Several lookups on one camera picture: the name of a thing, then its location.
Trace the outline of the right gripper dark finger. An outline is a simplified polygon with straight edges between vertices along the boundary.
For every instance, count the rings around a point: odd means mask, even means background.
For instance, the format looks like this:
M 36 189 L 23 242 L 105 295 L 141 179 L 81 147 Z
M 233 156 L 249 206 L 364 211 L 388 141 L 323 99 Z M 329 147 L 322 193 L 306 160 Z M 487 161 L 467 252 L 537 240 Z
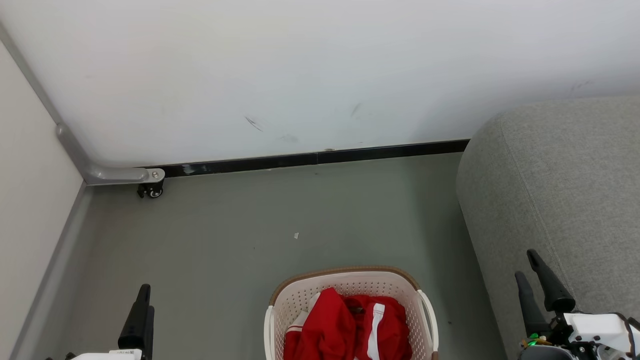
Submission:
M 549 323 L 543 316 L 535 300 L 534 291 L 521 271 L 515 272 L 515 280 L 518 287 L 519 306 L 525 326 L 526 337 L 541 336 L 549 332 Z
M 541 285 L 546 311 L 554 313 L 573 312 L 576 307 L 576 300 L 551 267 L 544 262 L 535 249 L 528 249 L 526 257 Z

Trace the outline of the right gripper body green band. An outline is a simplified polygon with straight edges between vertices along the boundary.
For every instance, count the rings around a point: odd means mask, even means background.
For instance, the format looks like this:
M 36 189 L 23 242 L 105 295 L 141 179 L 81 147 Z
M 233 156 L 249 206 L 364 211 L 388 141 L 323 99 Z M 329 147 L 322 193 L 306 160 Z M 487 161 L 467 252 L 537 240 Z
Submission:
M 562 313 L 522 341 L 521 360 L 637 360 L 639 321 L 620 313 Z

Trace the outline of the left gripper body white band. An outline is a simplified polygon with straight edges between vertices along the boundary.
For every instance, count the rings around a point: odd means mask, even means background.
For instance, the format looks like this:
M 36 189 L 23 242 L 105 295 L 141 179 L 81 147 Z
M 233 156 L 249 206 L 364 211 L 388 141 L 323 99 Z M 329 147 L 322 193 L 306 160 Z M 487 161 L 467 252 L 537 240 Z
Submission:
M 118 349 L 107 352 L 86 352 L 82 354 L 67 353 L 66 360 L 142 360 L 140 349 Z

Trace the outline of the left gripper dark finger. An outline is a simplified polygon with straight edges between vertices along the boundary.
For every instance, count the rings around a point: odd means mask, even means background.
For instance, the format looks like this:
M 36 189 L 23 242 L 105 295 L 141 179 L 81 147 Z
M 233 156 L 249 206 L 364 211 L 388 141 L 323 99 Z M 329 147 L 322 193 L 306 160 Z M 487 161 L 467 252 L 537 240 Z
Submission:
M 118 348 L 146 350 L 151 285 L 141 285 L 118 338 Z
M 142 359 L 152 360 L 154 349 L 154 307 L 148 306 L 143 331 L 144 346 L 142 349 Z

